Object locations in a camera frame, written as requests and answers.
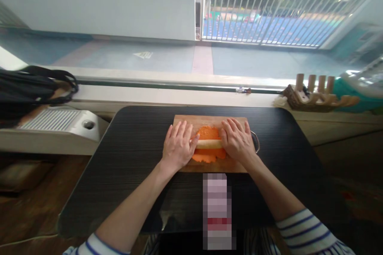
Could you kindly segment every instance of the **black table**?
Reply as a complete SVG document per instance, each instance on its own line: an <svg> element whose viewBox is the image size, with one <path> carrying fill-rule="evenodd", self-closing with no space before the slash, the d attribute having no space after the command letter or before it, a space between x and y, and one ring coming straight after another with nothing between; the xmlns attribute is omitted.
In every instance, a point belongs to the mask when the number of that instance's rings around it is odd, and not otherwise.
<svg viewBox="0 0 383 255"><path fill-rule="evenodd" d="M247 117L259 156L275 176L330 229L344 227L348 211L293 116L280 108L153 107L121 109L111 122L59 217L64 237L87 236L145 179L161 159L174 115ZM234 228L274 222L248 174L227 174ZM154 204L142 232L202 230L202 174L177 173Z"/></svg>

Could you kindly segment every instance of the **metal railing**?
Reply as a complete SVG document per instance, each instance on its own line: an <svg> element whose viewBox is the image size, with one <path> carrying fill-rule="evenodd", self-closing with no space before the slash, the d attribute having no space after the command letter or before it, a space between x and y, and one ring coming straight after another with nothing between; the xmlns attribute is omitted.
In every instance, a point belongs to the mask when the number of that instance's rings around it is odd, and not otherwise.
<svg viewBox="0 0 383 255"><path fill-rule="evenodd" d="M202 0L201 39L319 48L365 0Z"/></svg>

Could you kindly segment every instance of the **tile floor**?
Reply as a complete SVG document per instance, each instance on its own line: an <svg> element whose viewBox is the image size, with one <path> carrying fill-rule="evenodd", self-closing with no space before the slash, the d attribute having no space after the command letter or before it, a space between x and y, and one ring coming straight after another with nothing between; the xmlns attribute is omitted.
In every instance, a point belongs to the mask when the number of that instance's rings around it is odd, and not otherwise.
<svg viewBox="0 0 383 255"><path fill-rule="evenodd" d="M0 34L0 46L31 65L88 67L261 78L295 78L297 73L338 76L361 65L337 62L313 51L135 43L84 37Z"/></svg>

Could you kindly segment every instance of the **power cord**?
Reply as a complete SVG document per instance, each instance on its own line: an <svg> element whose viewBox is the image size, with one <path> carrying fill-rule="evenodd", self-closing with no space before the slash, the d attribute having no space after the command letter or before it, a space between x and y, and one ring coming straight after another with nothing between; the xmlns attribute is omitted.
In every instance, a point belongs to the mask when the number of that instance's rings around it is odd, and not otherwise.
<svg viewBox="0 0 383 255"><path fill-rule="evenodd" d="M16 242L6 243L6 244L3 244L3 245L0 245L0 248L1 247L6 247L6 246L10 246L10 245L16 245L16 244L28 242L28 241L35 240L35 239L53 238L53 237L57 237L57 236L58 236L58 234L36 236L36 237L32 237L32 238L28 238L28 239L24 239L24 240L20 240L20 241L16 241Z"/></svg>

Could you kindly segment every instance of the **person's left hand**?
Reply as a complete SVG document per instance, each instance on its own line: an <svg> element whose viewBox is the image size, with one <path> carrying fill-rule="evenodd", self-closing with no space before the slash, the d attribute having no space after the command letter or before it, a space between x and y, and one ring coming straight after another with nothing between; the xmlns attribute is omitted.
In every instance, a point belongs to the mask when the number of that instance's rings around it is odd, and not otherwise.
<svg viewBox="0 0 383 255"><path fill-rule="evenodd" d="M199 139L197 134L190 142L193 125L186 121L170 125L166 134L161 162L166 170L176 173L192 158Z"/></svg>

